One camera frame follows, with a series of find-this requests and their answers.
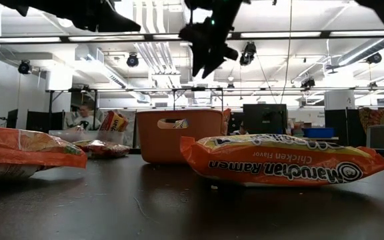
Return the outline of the white marbled panel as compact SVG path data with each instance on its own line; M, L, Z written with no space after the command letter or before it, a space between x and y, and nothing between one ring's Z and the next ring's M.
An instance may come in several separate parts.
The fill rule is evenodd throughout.
M122 110L121 114L128 120L128 124L123 132L123 144L133 148L136 110Z

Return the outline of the orange Maruchan ramen pack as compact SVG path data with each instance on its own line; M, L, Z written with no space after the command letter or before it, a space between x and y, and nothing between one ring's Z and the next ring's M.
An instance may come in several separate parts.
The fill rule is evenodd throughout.
M0 127L0 179L29 178L55 167L86 168L76 145L38 131Z
M227 135L228 133L228 127L229 127L229 120L231 116L231 110L230 108L225 109L222 112L223 118L222 118L222 125L221 125L221 133L223 135Z
M334 185L384 170L373 149L279 134L182 137L180 152L199 175L241 185Z

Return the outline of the stack of coloured items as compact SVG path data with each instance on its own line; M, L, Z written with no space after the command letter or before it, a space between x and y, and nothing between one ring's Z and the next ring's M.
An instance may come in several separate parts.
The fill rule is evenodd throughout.
M291 130L292 136L294 137L303 137L303 124L304 122L295 122Z

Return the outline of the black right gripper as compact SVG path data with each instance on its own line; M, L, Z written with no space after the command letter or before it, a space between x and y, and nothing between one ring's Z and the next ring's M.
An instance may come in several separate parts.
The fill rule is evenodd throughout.
M188 23L179 32L179 38L191 44L193 52L192 76L200 75L203 79L225 62L224 58L236 60L238 52L227 46L226 40L234 26L228 23L217 25L207 17L202 23Z

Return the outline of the long ceiling light bar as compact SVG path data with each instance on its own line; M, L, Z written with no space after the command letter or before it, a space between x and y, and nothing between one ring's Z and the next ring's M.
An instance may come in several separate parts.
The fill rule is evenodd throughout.
M293 40L293 39L370 39L384 38L384 30L345 31L260 31L232 32L228 41ZM50 35L0 37L0 45L58 44L58 43L124 43L180 41L177 33L135 33L112 35Z

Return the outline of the black room partition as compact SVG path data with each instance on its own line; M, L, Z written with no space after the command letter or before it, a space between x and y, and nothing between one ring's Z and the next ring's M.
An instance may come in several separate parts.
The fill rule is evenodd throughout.
M348 145L352 136L362 131L357 109L325 110L325 126L334 129L341 145Z
M55 112L55 113L46 113L46 112L38 112L38 111L27 111L26 116L26 130L32 131L41 131L48 133L50 130L65 130L65 116L66 114L75 113L73 112ZM104 114L102 112L91 109L91 114L94 117L97 117L100 122L103 122Z

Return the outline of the blue storage bin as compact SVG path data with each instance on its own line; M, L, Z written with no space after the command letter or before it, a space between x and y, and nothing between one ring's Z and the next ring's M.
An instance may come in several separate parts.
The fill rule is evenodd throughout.
M303 130L304 137L307 138L332 138L335 136L334 128L305 128Z

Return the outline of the orange plastic bin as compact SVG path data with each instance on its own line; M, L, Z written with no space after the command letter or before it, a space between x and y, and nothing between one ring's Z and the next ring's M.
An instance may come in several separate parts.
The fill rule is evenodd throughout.
M182 136L196 140L221 136L222 112L210 109L143 111L136 114L141 156L153 164L185 164L180 151ZM175 120L186 119L188 128L175 129Z

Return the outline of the black background monitor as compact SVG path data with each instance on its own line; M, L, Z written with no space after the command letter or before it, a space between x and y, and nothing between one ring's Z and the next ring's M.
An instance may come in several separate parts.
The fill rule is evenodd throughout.
M250 134L286 134L286 104L244 104L243 124Z

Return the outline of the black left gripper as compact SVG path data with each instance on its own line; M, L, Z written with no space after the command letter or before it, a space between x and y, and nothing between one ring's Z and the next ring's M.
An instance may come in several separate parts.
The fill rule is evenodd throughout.
M111 0L74 0L73 19L76 28L91 32L138 32L141 26L111 8Z

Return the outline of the orange patterned cloth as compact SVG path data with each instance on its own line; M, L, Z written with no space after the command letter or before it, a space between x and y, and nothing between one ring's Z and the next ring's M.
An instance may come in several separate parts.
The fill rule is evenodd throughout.
M359 118L363 130L366 133L370 126L384 125L384 109L374 110L367 107L360 108Z

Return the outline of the person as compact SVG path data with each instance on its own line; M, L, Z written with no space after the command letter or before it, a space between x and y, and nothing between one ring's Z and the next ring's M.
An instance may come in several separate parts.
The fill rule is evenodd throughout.
M66 114L65 128L82 127L86 131L98 130L101 122L97 117L91 114L91 109L88 105L82 104L78 112Z
M246 130L243 121L240 123L240 125L239 125L239 129L238 129L238 130L235 130L233 133L234 133L235 135L247 135L247 134L248 134L248 131Z

